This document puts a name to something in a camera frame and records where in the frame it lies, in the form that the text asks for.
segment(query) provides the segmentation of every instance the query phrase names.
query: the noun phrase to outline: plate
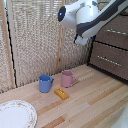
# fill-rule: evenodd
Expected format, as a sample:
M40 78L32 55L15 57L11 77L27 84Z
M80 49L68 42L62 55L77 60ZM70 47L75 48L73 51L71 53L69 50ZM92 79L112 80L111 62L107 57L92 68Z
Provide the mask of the plate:
M21 100L0 105L0 128L34 128L37 114L34 107Z

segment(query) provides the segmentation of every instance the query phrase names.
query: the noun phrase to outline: wooden countertop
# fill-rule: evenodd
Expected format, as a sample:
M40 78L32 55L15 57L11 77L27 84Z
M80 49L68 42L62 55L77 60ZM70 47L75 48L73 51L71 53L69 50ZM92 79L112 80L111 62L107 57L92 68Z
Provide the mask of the wooden countertop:
M54 75L48 93L39 91L38 81L0 95L0 104L24 100L37 112L35 128L111 128L128 102L128 86L86 65L72 69L79 82L61 87L61 74ZM61 100L54 90L61 88L69 98Z

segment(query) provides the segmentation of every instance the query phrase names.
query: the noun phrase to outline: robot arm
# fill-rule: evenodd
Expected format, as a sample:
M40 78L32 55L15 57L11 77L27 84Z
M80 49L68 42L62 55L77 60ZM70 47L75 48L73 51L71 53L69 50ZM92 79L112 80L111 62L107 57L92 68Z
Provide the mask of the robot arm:
M127 7L128 0L111 0L99 11L97 0L78 0L60 8L58 21L80 37L90 38Z

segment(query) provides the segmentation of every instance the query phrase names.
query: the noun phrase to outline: mug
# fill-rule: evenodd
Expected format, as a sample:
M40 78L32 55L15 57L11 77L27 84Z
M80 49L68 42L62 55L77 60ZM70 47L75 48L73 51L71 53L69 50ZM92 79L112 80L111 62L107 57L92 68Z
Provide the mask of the mug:
M73 72L69 70L62 71L61 74L61 85L63 87L70 87L73 86L77 82L77 77L74 75Z
M49 92L52 84L53 84L54 78L48 75L41 75L39 77L39 89L41 92L46 93Z

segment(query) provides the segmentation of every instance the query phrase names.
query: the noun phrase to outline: yellow object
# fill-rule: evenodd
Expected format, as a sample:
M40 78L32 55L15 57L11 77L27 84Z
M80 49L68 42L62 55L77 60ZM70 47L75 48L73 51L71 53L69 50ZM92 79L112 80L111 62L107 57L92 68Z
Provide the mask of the yellow object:
M69 95L60 88L55 90L54 93L58 95L62 100L69 98Z

